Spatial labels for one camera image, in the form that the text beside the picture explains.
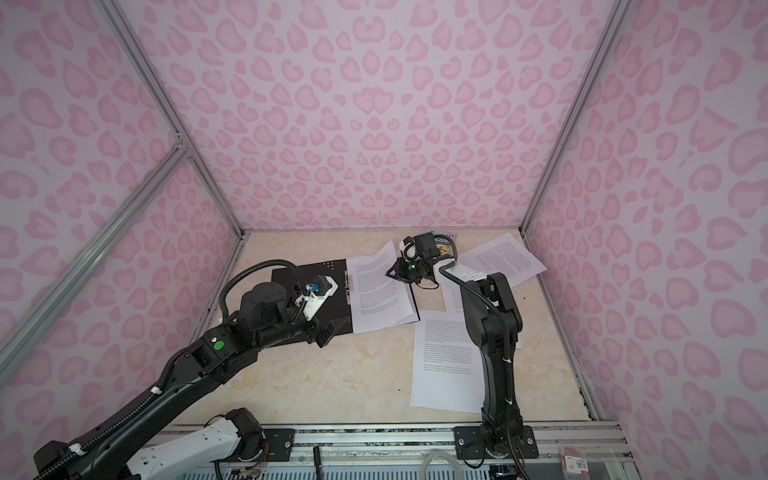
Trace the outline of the blue and black file folder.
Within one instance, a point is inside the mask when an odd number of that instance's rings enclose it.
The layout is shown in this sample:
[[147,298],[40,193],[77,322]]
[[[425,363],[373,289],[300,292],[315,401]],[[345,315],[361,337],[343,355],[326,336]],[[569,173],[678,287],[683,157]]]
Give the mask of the blue and black file folder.
[[386,255],[377,254],[301,265],[311,289],[304,317],[332,325],[337,335],[418,322],[412,290],[386,275],[387,262]]

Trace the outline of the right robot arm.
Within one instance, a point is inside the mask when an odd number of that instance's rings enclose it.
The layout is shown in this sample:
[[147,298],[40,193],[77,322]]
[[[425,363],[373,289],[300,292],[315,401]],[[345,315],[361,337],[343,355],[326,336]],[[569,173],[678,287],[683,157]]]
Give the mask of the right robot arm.
[[410,285],[428,280],[456,286],[467,333],[479,349],[484,375],[480,445],[483,456],[523,465],[524,421],[516,398],[514,355],[523,322],[512,288],[501,272],[479,271],[459,262],[455,242],[422,233],[401,242],[399,257],[386,272]]

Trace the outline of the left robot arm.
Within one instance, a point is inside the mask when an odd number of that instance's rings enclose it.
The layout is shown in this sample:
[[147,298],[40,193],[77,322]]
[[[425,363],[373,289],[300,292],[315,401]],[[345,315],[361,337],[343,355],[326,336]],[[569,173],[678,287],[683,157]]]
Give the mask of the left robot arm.
[[323,347],[333,336],[316,318],[338,290],[317,276],[289,293],[274,282],[246,292],[238,310],[173,354],[157,380],[87,433],[50,441],[34,455],[40,479],[172,479],[196,466],[239,456],[265,458],[258,422],[243,409],[174,442],[148,447],[172,420],[254,364],[261,351],[297,336]]

